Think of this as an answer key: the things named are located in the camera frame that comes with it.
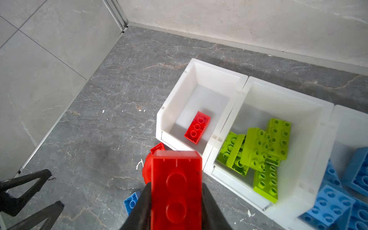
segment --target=white wall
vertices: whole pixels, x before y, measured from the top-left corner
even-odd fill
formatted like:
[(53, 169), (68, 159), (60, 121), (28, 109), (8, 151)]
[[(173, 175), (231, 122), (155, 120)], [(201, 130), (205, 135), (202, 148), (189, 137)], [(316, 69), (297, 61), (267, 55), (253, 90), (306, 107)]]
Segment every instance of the white wall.
[(0, 181), (40, 146), (120, 32), (102, 0), (0, 0)]
[(129, 22), (368, 67), (365, 0), (118, 0)]

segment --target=baseboard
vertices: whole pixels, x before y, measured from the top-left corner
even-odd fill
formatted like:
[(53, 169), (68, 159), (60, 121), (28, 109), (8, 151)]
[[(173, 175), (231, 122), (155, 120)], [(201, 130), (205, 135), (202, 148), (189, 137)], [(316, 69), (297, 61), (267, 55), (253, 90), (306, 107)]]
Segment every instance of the baseboard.
[(218, 43), (218, 44), (222, 44), (226, 46), (232, 46), (232, 47), (239, 48), (239, 49), (244, 49), (244, 50), (264, 53), (264, 54), (268, 54), (268, 55), (272, 55), (276, 57), (282, 57), (282, 58), (291, 59), (295, 61), (305, 62), (308, 64), (317, 65), (317, 66), (323, 66), (323, 67), (351, 72), (355, 74), (368, 75), (368, 67), (356, 66), (353, 64), (341, 63), (337, 61), (325, 60), (325, 59), (320, 59), (320, 58), (315, 58), (315, 57), (309, 57), (309, 56), (304, 56), (300, 54), (294, 54), (294, 53), (288, 53), (288, 52), (283, 52), (279, 50), (262, 48), (258, 46), (246, 45), (246, 44), (237, 43), (237, 42), (230, 42), (230, 41), (226, 41), (226, 40), (222, 40), (218, 38), (210, 38), (210, 37), (206, 37), (202, 35), (185, 33), (185, 32), (175, 31), (171, 29), (164, 29), (164, 28), (155, 27), (155, 26), (143, 25), (143, 24), (139, 24), (135, 22), (129, 22), (128, 26), (137, 26), (137, 27), (142, 27), (145, 29), (152, 29), (152, 30), (156, 30), (160, 32), (171, 33), (171, 34), (184, 36), (188, 38), (195, 38), (195, 39), (204, 40), (207, 42), (213, 42), (213, 43)]

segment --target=red lego brick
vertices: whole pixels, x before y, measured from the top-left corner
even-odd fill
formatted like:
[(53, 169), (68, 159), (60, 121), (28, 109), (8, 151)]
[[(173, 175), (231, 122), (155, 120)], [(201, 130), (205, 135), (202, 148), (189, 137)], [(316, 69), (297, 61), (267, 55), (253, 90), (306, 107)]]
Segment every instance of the red lego brick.
[(194, 144), (198, 144), (210, 120), (211, 117), (198, 111), (192, 123), (190, 124), (187, 132), (184, 134), (185, 138), (187, 138)]
[(165, 146), (163, 145), (162, 142), (158, 143), (155, 147), (151, 149), (151, 152), (146, 156), (146, 160), (144, 161), (144, 166), (142, 169), (142, 176), (146, 184), (148, 182), (151, 182), (152, 156), (157, 150), (165, 150)]
[(151, 153), (154, 154), (157, 150), (165, 150), (165, 146), (162, 142), (158, 143), (155, 147), (151, 149)]
[(201, 230), (202, 158), (196, 151), (152, 157), (151, 230)]

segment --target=storage bin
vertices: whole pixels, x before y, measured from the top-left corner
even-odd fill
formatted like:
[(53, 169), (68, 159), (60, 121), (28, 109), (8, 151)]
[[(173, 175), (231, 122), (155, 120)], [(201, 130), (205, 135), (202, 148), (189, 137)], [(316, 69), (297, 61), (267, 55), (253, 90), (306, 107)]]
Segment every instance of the storage bin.
[[(208, 142), (215, 130), (221, 131), (247, 79), (244, 74), (192, 59), (157, 113), (156, 138), (173, 150), (203, 155), (206, 149), (208, 155), (212, 146)], [(198, 111), (211, 121), (196, 145), (184, 134)]]
[[(195, 145), (184, 134), (197, 111), (211, 123)], [(229, 131), (265, 130), (273, 117), (292, 123), (275, 204), (253, 191), (253, 169), (244, 177), (216, 161)], [(156, 137), (173, 150), (198, 151), (205, 173), (283, 228), (311, 230), (298, 217), (313, 207), (329, 158), (341, 177), (355, 148), (367, 145), (368, 115), (192, 59), (158, 112)]]

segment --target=blue brick on floor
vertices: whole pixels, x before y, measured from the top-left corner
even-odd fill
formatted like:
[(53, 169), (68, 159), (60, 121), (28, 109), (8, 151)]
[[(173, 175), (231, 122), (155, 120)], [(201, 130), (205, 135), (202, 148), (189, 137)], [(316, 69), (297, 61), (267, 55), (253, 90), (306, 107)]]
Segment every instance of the blue brick on floor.
[(345, 170), (343, 184), (368, 197), (368, 147), (358, 148)]
[(125, 209), (127, 210), (128, 215), (132, 212), (140, 196), (141, 192), (137, 191), (124, 200)]

